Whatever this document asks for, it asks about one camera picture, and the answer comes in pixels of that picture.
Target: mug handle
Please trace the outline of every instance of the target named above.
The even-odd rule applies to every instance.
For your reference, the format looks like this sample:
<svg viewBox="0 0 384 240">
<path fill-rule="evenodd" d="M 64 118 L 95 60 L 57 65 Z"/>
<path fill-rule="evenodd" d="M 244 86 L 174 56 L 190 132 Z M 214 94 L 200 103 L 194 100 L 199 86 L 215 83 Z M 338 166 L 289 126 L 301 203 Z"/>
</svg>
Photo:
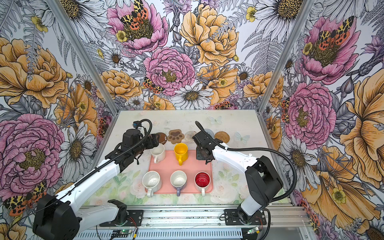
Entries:
<svg viewBox="0 0 384 240">
<path fill-rule="evenodd" d="M 152 189 L 148 189 L 147 197 L 153 197 L 153 190 Z"/>
</svg>

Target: metal post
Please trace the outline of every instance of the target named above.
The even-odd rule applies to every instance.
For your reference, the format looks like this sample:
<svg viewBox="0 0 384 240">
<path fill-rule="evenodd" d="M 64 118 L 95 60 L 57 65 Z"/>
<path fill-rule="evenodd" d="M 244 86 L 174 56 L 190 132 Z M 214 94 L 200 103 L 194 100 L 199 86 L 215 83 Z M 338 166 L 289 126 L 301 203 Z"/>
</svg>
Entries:
<svg viewBox="0 0 384 240">
<path fill-rule="evenodd" d="M 289 58 L 290 51 L 293 48 L 293 45 L 295 44 L 295 41 L 297 40 L 297 36 L 303 29 L 303 26 L 308 18 L 308 15 L 313 7 L 314 0 L 304 0 L 303 4 L 301 5 L 300 11 L 297 14 L 297 18 L 295 21 L 295 24 L 292 28 L 292 32 L 287 37 L 287 41 L 285 42 L 284 48 L 282 53 L 280 54 L 279 60 L 277 61 L 276 67 L 273 71 L 271 81 L 269 81 L 269 84 L 265 90 L 265 93 L 262 97 L 262 101 L 260 102 L 260 105 L 257 109 L 259 113 L 262 113 L 266 104 L 269 101 L 269 98 L 271 97 L 273 93 L 273 89 L 275 88 L 277 82 L 279 81 L 279 77 L 281 75 L 281 71 L 283 70 L 283 67 L 286 63 L 286 61 Z"/>
<path fill-rule="evenodd" d="M 88 55 L 88 52 L 85 50 L 85 47 L 79 37 L 75 32 L 71 21 L 69 20 L 63 6 L 60 3 L 60 0 L 51 0 L 46 1 L 52 13 L 54 14 L 56 20 L 59 22 L 60 27 L 64 30 L 67 39 L 71 42 L 73 48 L 81 58 L 83 64 L 88 69 L 91 78 L 95 81 L 96 86 L 100 90 L 100 93 L 104 97 L 105 102 L 112 112 L 112 116 L 116 116 L 118 113 L 118 108 L 116 107 L 115 102 L 113 101 L 111 95 L 105 87 L 104 82 L 101 80 L 101 77 L 91 61 L 91 58 Z"/>
</svg>

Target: pink tray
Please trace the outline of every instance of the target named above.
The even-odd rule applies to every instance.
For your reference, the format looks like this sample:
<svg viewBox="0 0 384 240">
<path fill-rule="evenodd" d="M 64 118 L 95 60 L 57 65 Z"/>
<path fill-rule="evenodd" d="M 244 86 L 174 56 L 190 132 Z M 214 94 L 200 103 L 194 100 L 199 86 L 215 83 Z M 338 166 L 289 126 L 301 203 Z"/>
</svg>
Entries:
<svg viewBox="0 0 384 240">
<path fill-rule="evenodd" d="M 170 176 L 174 171 L 181 170 L 187 175 L 187 185 L 181 190 L 181 194 L 186 193 L 201 193 L 195 188 L 195 176 L 198 172 L 206 172 L 211 177 L 211 183 L 206 193 L 212 191 L 213 178 L 212 178 L 212 165 L 211 163 L 205 164 L 205 161 L 196 159 L 196 150 L 188 151 L 188 159 L 180 166 L 176 160 L 175 152 L 173 150 L 166 150 L 166 157 L 159 163 L 153 162 L 153 156 L 151 157 L 151 163 L 149 164 L 148 171 L 156 171 L 159 173 L 162 179 L 162 186 L 160 190 L 155 194 L 176 194 L 176 189 L 170 183 Z"/>
</svg>

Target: black mounting plate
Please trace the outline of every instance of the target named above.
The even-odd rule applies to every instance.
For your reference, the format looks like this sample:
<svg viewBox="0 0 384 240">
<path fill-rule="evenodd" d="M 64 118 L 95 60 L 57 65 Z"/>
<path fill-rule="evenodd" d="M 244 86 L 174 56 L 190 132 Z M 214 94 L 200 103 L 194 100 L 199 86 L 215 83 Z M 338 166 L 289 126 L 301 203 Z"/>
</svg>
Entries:
<svg viewBox="0 0 384 240">
<path fill-rule="evenodd" d="M 243 223 L 240 221 L 239 217 L 237 216 L 238 210 L 237 209 L 224 209 L 224 217 L 225 217 L 225 225 L 227 226 L 233 226 L 233 225 L 243 225 Z M 253 215 L 252 223 L 250 225 L 261 225 L 260 219 L 262 221 L 263 225 L 266 225 L 266 219 L 263 213 L 260 211 L 256 211 Z"/>
<path fill-rule="evenodd" d="M 135 221 L 136 226 L 138 226 L 138 227 L 141 226 L 143 212 L 144 212 L 143 210 L 129 210 L 129 209 L 127 209 L 128 217 L 131 217 Z M 127 219 L 127 221 L 123 225 L 116 225 L 112 222 L 105 222 L 105 223 L 100 224 L 100 226 L 101 227 L 133 227 L 134 224 L 129 219 Z"/>
</svg>

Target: mug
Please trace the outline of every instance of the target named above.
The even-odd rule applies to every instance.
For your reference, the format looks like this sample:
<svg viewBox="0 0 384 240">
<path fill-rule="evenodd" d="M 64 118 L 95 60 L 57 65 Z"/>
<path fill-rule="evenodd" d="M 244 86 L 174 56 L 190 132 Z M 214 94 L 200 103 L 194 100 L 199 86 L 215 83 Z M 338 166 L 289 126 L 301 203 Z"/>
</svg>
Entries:
<svg viewBox="0 0 384 240">
<path fill-rule="evenodd" d="M 158 172 L 149 171 L 143 176 L 143 185 L 147 189 L 147 197 L 152 197 L 154 192 L 161 188 L 161 178 Z"/>
<path fill-rule="evenodd" d="M 188 158 L 188 146 L 184 143 L 178 143 L 174 149 L 176 159 L 179 161 L 179 165 L 183 165 L 183 162 Z"/>
<path fill-rule="evenodd" d="M 170 176 L 170 183 L 176 189 L 177 196 L 180 196 L 180 191 L 186 186 L 187 175 L 185 172 L 177 170 Z"/>
<path fill-rule="evenodd" d="M 166 149 L 164 148 L 163 144 L 159 143 L 157 147 L 151 149 L 151 154 L 154 157 L 153 162 L 159 163 L 166 157 Z"/>
<path fill-rule="evenodd" d="M 198 191 L 201 192 L 203 197 L 205 196 L 205 191 L 208 189 L 211 183 L 211 177 L 206 172 L 199 172 L 195 176 L 195 187 Z"/>
</svg>

